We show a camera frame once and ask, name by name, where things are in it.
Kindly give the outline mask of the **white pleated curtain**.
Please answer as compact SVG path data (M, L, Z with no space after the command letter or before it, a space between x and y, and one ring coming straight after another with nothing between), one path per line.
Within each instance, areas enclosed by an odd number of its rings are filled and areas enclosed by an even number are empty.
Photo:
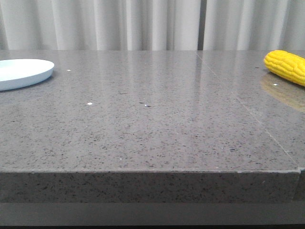
M3 0L3 50L303 50L302 0Z

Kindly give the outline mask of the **yellow corn cob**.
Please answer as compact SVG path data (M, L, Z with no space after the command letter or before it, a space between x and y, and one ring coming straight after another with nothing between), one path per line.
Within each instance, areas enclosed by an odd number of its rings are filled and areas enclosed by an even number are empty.
M296 54L274 50L264 57L266 68L290 82L305 85L305 59Z

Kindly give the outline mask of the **light blue round plate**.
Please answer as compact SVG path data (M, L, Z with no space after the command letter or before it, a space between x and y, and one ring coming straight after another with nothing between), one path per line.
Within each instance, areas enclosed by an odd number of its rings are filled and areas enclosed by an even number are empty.
M0 62L0 90L31 86L48 79L55 64L40 59L12 59Z

